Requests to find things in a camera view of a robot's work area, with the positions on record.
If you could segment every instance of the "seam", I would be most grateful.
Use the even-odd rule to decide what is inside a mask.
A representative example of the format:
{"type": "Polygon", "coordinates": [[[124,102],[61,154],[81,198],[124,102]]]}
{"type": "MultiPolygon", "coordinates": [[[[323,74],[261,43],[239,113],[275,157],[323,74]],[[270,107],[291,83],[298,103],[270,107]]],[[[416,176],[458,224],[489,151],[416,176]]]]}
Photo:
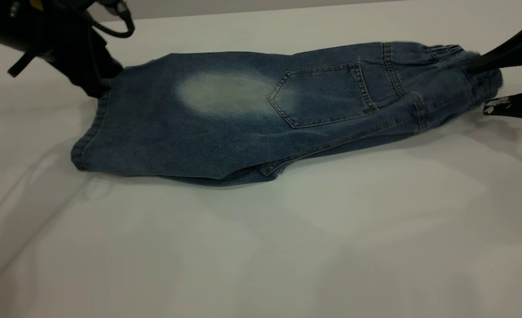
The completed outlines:
{"type": "Polygon", "coordinates": [[[416,116],[418,117],[418,128],[420,131],[423,131],[428,127],[428,122],[425,120],[425,104],[422,100],[422,97],[420,97],[417,93],[411,92],[408,94],[408,98],[412,100],[414,108],[416,109],[416,116]]]}
{"type": "Polygon", "coordinates": [[[101,118],[101,120],[99,120],[99,124],[98,124],[97,128],[95,129],[95,132],[93,133],[93,135],[91,137],[89,137],[88,141],[83,146],[83,149],[80,153],[80,165],[81,165],[82,169],[84,169],[86,171],[88,171],[88,169],[84,165],[84,153],[86,152],[86,149],[88,148],[88,146],[93,142],[95,137],[98,135],[100,129],[103,126],[103,121],[106,119],[106,115],[107,115],[107,108],[110,105],[110,99],[111,99],[111,90],[109,90],[109,92],[107,93],[107,100],[106,100],[105,106],[103,107],[103,114],[101,114],[102,118],[101,118]]]}
{"type": "MultiPolygon", "coordinates": [[[[428,52],[431,56],[432,50],[428,48],[428,52]]],[[[396,73],[396,69],[394,68],[394,63],[392,62],[392,44],[390,43],[384,43],[384,60],[386,65],[386,71],[389,74],[390,81],[392,83],[392,86],[394,86],[394,90],[396,91],[396,94],[400,98],[404,98],[406,96],[406,89],[404,89],[404,86],[402,85],[402,81],[400,80],[400,77],[396,73]]],[[[416,99],[415,96],[412,96],[410,94],[409,96],[410,100],[412,100],[412,103],[414,104],[414,108],[416,110],[416,117],[418,118],[418,128],[420,131],[425,129],[427,127],[427,123],[424,119],[424,103],[422,103],[419,99],[416,99]]]]}
{"type": "Polygon", "coordinates": [[[402,85],[398,74],[396,74],[396,70],[394,70],[394,65],[392,64],[392,44],[383,44],[383,59],[386,65],[386,71],[389,74],[390,83],[392,83],[392,86],[394,87],[394,91],[396,91],[396,94],[400,98],[404,97],[406,94],[404,86],[402,85]]]}
{"type": "Polygon", "coordinates": [[[405,121],[399,121],[399,122],[395,123],[394,125],[385,125],[382,128],[376,129],[376,130],[374,130],[372,132],[369,132],[369,133],[366,133],[366,134],[363,134],[363,135],[359,135],[359,134],[351,135],[349,137],[343,138],[344,141],[340,141],[338,143],[334,143],[333,145],[331,145],[329,147],[320,148],[317,151],[311,151],[310,153],[307,153],[305,155],[298,155],[298,157],[295,157],[294,155],[291,155],[291,156],[283,159],[283,161],[277,161],[276,163],[273,163],[272,165],[269,165],[269,167],[266,167],[264,169],[260,169],[260,172],[263,175],[265,175],[265,177],[266,177],[268,175],[271,175],[278,168],[282,167],[283,165],[286,165],[287,163],[291,163],[293,161],[298,161],[298,160],[303,159],[305,157],[309,157],[310,155],[315,155],[316,153],[320,153],[320,152],[323,152],[323,151],[326,151],[326,150],[329,150],[329,149],[334,149],[335,147],[339,147],[341,145],[352,143],[354,141],[358,141],[359,139],[370,137],[373,134],[380,133],[380,132],[382,132],[384,130],[387,130],[387,129],[392,129],[392,128],[398,126],[398,125],[402,125],[402,124],[408,123],[408,122],[410,122],[412,120],[414,120],[414,119],[410,118],[410,119],[406,119],[405,121]]]}

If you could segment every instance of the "stitching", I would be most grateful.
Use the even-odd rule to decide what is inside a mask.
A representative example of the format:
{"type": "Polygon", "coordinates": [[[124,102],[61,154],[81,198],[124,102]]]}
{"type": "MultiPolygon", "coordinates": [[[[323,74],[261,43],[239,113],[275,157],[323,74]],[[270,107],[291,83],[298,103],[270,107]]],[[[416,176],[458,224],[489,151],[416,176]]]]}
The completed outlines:
{"type": "Polygon", "coordinates": [[[354,119],[358,117],[368,116],[371,114],[374,114],[379,111],[379,109],[376,107],[375,103],[373,102],[372,98],[370,98],[369,91],[366,87],[366,83],[364,81],[364,78],[362,76],[362,67],[360,62],[356,63],[348,63],[348,64],[341,64],[341,65],[335,65],[335,66],[328,66],[328,67],[319,67],[319,68],[311,68],[309,70],[300,70],[300,71],[286,71],[285,74],[281,77],[281,80],[277,83],[277,85],[273,88],[273,91],[267,96],[267,99],[269,100],[269,103],[273,105],[275,110],[277,110],[277,113],[281,115],[281,117],[289,123],[289,125],[292,128],[307,128],[307,127],[313,127],[316,125],[323,125],[325,123],[335,123],[338,121],[344,121],[347,119],[354,119]],[[317,121],[305,121],[305,122],[298,122],[294,119],[292,119],[286,112],[279,106],[279,104],[276,101],[276,98],[278,96],[278,93],[280,92],[281,88],[284,86],[284,84],[292,78],[293,75],[297,74],[310,74],[315,72],[330,72],[330,71],[338,71],[338,70],[349,70],[351,69],[352,76],[354,78],[354,82],[357,86],[358,92],[361,94],[363,101],[366,104],[366,110],[363,114],[357,114],[352,116],[337,116],[337,117],[329,117],[325,119],[319,119],[317,121]]]}
{"type": "Polygon", "coordinates": [[[369,89],[367,88],[365,78],[363,76],[362,65],[359,60],[357,61],[357,70],[353,70],[353,74],[355,77],[355,82],[358,85],[359,93],[367,104],[367,107],[373,109],[373,113],[378,112],[377,105],[375,105],[372,98],[370,98],[369,89]]]}
{"type": "Polygon", "coordinates": [[[418,116],[418,128],[420,131],[426,129],[428,127],[428,122],[425,120],[426,111],[425,104],[422,101],[422,98],[415,92],[411,92],[408,94],[408,98],[412,100],[414,104],[414,108],[416,109],[416,115],[418,116]]]}
{"type": "Polygon", "coordinates": [[[394,65],[392,64],[392,45],[390,43],[383,44],[383,56],[385,60],[386,71],[389,74],[390,82],[394,87],[394,91],[396,91],[396,94],[402,98],[406,92],[400,81],[400,78],[398,78],[398,74],[396,74],[396,70],[394,70],[394,65]]]}
{"type": "MultiPolygon", "coordinates": [[[[392,86],[394,86],[394,90],[396,91],[396,94],[400,98],[404,98],[406,96],[406,89],[404,89],[404,86],[402,85],[402,81],[398,77],[398,74],[396,73],[396,70],[394,68],[394,63],[392,62],[392,44],[390,43],[384,43],[384,60],[386,64],[386,71],[389,74],[390,81],[392,83],[392,86]]],[[[418,117],[418,127],[420,131],[425,129],[427,124],[424,121],[424,111],[423,111],[423,103],[420,102],[418,99],[415,99],[414,96],[410,96],[410,99],[412,99],[412,102],[414,104],[414,108],[416,109],[416,116],[418,117]]]]}
{"type": "Polygon", "coordinates": [[[363,138],[366,138],[366,137],[370,137],[371,135],[375,134],[375,133],[380,133],[386,129],[390,129],[390,128],[394,128],[396,127],[397,125],[402,125],[402,124],[405,124],[405,123],[408,123],[409,121],[412,121],[413,118],[410,118],[410,119],[407,119],[405,121],[400,121],[394,125],[386,125],[380,129],[376,129],[374,130],[373,132],[370,132],[364,136],[359,136],[359,137],[356,137],[354,138],[355,135],[351,135],[350,137],[347,137],[348,140],[346,141],[343,141],[343,142],[339,142],[339,143],[336,143],[330,147],[325,147],[325,148],[322,148],[322,149],[318,149],[317,151],[313,151],[313,152],[310,152],[310,153],[307,153],[306,155],[300,155],[299,157],[294,157],[294,158],[290,158],[290,159],[284,159],[284,161],[280,162],[280,161],[277,161],[276,163],[274,163],[273,165],[269,165],[269,167],[265,168],[265,169],[261,169],[261,173],[265,176],[268,176],[270,174],[272,174],[273,172],[275,172],[278,168],[282,167],[283,165],[286,165],[287,163],[291,163],[293,161],[298,161],[300,159],[303,159],[305,157],[309,157],[310,155],[315,155],[316,153],[320,153],[322,151],[326,151],[326,150],[329,150],[329,149],[334,149],[336,147],[339,147],[341,145],[345,145],[345,144],[348,144],[348,143],[352,143],[354,141],[358,141],[359,139],[363,139],[363,138]]]}
{"type": "Polygon", "coordinates": [[[99,120],[99,124],[98,124],[98,127],[95,129],[95,132],[93,133],[93,135],[90,137],[90,139],[86,142],[86,144],[83,146],[83,149],[82,149],[82,152],[80,153],[80,165],[82,166],[82,169],[84,170],[88,170],[86,168],[86,166],[84,165],[84,153],[86,152],[86,149],[88,148],[88,146],[90,145],[90,143],[92,143],[92,141],[94,140],[94,138],[98,135],[100,129],[102,128],[103,126],[103,121],[106,119],[106,114],[107,114],[107,108],[109,107],[110,105],[110,99],[111,99],[111,90],[109,90],[109,92],[107,93],[107,101],[106,101],[106,104],[105,104],[105,107],[103,108],[103,114],[101,114],[102,118],[101,120],[99,120]]]}

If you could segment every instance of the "white surface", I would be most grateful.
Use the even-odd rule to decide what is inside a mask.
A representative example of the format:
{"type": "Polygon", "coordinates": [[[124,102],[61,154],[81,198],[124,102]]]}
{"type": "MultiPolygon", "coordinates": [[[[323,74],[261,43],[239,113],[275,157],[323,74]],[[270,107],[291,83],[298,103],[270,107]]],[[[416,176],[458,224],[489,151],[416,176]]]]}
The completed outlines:
{"type": "MultiPolygon", "coordinates": [[[[522,0],[137,27],[110,41],[124,64],[390,40],[487,52],[522,29],[522,0]]],[[[522,120],[467,114],[257,185],[118,178],[69,162],[95,101],[42,61],[9,78],[18,57],[0,47],[0,318],[522,317],[522,120]]],[[[522,68],[505,70],[505,81],[502,95],[522,92],[522,68]]]]}
{"type": "MultiPolygon", "coordinates": [[[[149,19],[382,1],[394,0],[133,0],[128,1],[128,6],[135,19],[149,19]]],[[[119,20],[99,4],[91,6],[90,12],[98,21],[119,20]]]]}

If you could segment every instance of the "blue jeans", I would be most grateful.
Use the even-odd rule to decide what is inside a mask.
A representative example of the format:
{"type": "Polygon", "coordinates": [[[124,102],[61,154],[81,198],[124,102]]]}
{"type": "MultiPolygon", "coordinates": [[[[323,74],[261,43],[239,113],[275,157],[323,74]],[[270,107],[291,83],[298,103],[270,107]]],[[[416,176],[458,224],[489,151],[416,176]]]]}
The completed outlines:
{"type": "Polygon", "coordinates": [[[293,161],[411,137],[494,97],[503,77],[467,74],[475,56],[408,42],[170,54],[109,80],[72,161],[210,186],[273,180],[293,161]]]}

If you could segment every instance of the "folded jeans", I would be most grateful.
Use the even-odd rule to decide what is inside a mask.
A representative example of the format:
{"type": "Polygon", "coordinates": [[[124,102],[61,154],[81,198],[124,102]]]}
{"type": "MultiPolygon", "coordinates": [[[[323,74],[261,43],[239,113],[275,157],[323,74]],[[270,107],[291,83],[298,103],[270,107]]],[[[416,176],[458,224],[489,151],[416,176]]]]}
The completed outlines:
{"type": "Polygon", "coordinates": [[[109,79],[79,170],[229,186],[273,180],[299,159],[391,143],[493,98],[479,56],[410,42],[294,54],[169,54],[109,79]]]}

